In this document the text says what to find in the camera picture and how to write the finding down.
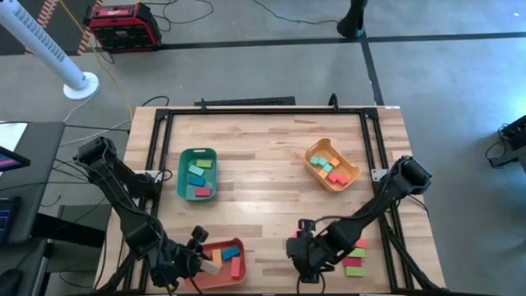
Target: black metal frame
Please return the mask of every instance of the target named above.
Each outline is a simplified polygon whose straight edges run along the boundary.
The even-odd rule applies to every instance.
[[[158,170],[165,170],[166,169],[166,162],[167,162],[167,155],[168,155],[168,146],[169,142],[171,140],[171,131],[172,131],[172,125],[173,125],[173,118],[176,115],[198,115],[198,114],[213,114],[213,115],[220,115],[220,114],[355,114],[360,117],[360,123],[362,126],[362,134],[363,134],[363,140],[364,140],[364,146],[366,150],[367,155],[367,163],[369,166],[369,172],[371,175],[371,181],[373,185],[373,190],[376,190],[378,188],[379,182],[374,181],[372,178],[372,170],[376,169],[372,144],[371,144],[371,137],[369,134],[369,128],[368,128],[368,121],[372,121],[373,127],[374,127],[374,133],[376,135],[376,144],[378,145],[378,150],[380,151],[380,162],[381,162],[381,168],[382,169],[388,169],[389,163],[387,159],[387,154],[385,151],[385,145],[383,136],[381,134],[381,126],[379,121],[379,116],[376,107],[372,108],[345,108],[340,107],[338,104],[338,98],[336,95],[332,94],[329,100],[329,106],[332,106],[333,108],[298,108],[295,106],[291,107],[280,107],[280,108],[244,108],[244,109],[238,109],[236,107],[230,108],[230,107],[222,107],[222,108],[207,108],[205,102],[202,102],[200,108],[194,108],[194,109],[157,109],[155,113],[155,120],[154,120],[154,126],[152,131],[152,136],[150,139],[150,147],[148,150],[148,155],[146,159],[146,170],[152,170],[154,169],[154,158],[155,158],[155,151],[157,146],[157,141],[159,139],[159,129],[161,127],[161,123],[165,120],[166,125],[164,129],[164,135],[163,135],[163,142],[161,146],[161,156],[159,160],[159,167]],[[139,207],[141,209],[145,209],[145,201],[141,201],[139,204]],[[153,205],[151,207],[151,214],[153,216],[157,216],[159,211],[159,200],[153,200]],[[394,228],[394,235],[399,240],[399,242],[405,247],[405,241],[404,241],[404,234],[402,231],[402,226],[400,223],[400,217],[398,209],[395,206],[392,206],[390,208],[390,214],[391,219],[393,220],[393,228]],[[386,225],[389,225],[389,222],[387,220],[387,217],[384,215],[380,217],[379,224],[381,229],[385,229]],[[384,231],[381,231],[381,239],[382,239],[382,245],[384,248],[384,255],[385,255],[385,267],[387,269],[387,275],[390,282],[390,289],[391,291],[394,291],[399,288],[398,281],[396,279],[396,272],[395,272],[395,264],[393,262],[393,255],[392,251],[389,245],[389,240],[385,236]],[[401,262],[404,272],[404,281],[405,281],[405,288],[406,289],[414,289],[413,279],[410,274],[409,268],[406,266],[406,264],[402,261]],[[131,266],[130,270],[127,272],[127,275],[125,276],[124,283],[122,290],[128,291],[128,292],[136,292],[141,291],[142,293],[145,293],[146,291],[146,285],[148,280],[148,268],[143,263],[143,266],[141,268],[141,280],[139,283],[139,289],[131,289],[132,284],[132,275],[133,275],[133,266]]]

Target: red generator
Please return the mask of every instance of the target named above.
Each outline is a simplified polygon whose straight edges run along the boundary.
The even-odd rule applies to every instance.
[[[110,53],[150,51],[161,45],[157,21],[142,3],[93,7],[87,22],[102,49]]]

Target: green bin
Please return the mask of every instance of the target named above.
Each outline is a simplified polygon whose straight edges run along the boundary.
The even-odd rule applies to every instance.
[[[201,176],[206,180],[204,187],[211,188],[209,197],[196,197],[194,190],[199,187],[188,183],[190,177],[197,177],[193,173],[188,172],[190,165],[196,165],[197,160],[212,160],[212,167],[209,169],[203,168],[205,172]],[[211,148],[191,148],[184,150],[179,158],[178,196],[187,201],[208,201],[215,197],[216,189],[217,153],[215,153],[215,150]]]

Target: yellow cable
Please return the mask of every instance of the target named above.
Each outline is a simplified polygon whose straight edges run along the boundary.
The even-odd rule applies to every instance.
[[[72,12],[70,12],[70,10],[67,8],[66,4],[64,4],[64,2],[62,0],[58,0],[58,1],[60,2],[60,5],[62,6],[62,8],[64,8],[66,13],[69,15],[69,17],[72,19],[72,21],[75,23],[75,25],[79,28],[79,30],[81,31],[81,34],[84,34],[84,29],[82,29],[81,24],[79,24],[79,22],[75,19],[75,17],[73,16]],[[106,69],[106,67],[103,65],[102,61],[99,58],[99,55],[97,54],[96,47],[93,46],[93,44],[91,43],[91,41],[89,39],[88,39],[88,43],[90,44],[90,47],[93,50],[93,53],[94,53],[95,57],[97,58],[97,62],[99,62],[99,65],[106,71],[106,73],[108,74],[109,78],[111,78],[111,80],[113,81],[113,84],[117,87],[117,89],[121,93],[121,96],[126,101],[126,105],[128,107],[128,112],[130,113],[130,120],[133,120],[133,111],[132,111],[132,105],[130,104],[130,99],[128,98],[128,96],[126,95],[126,93],[124,92],[122,87],[118,84],[117,80],[112,75],[112,73],[108,69]]]

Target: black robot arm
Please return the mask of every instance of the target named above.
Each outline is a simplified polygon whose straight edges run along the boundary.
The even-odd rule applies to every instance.
[[[351,216],[327,216],[316,221],[299,220],[296,238],[287,239],[287,256],[293,260],[294,267],[303,283],[318,283],[321,272],[333,271],[334,265],[354,250],[363,229],[397,200],[408,194],[422,194],[431,183],[431,174],[412,157],[404,156],[396,161],[393,168],[381,179],[376,196]],[[337,219],[330,223],[317,236],[316,223],[324,219]],[[435,286],[416,266],[394,235],[388,235],[402,259],[409,261],[409,267],[424,289]]]
[[[200,271],[201,258],[208,259],[202,247],[208,233],[196,226],[186,246],[175,243],[168,239],[160,221],[139,209],[132,200],[159,198],[161,186],[152,176],[131,171],[118,159],[113,143],[104,137],[82,146],[73,160],[108,198],[121,219],[121,231],[130,248],[131,256],[102,290],[116,289],[133,259],[147,260],[154,285],[172,290],[178,287],[177,278],[186,279]]]

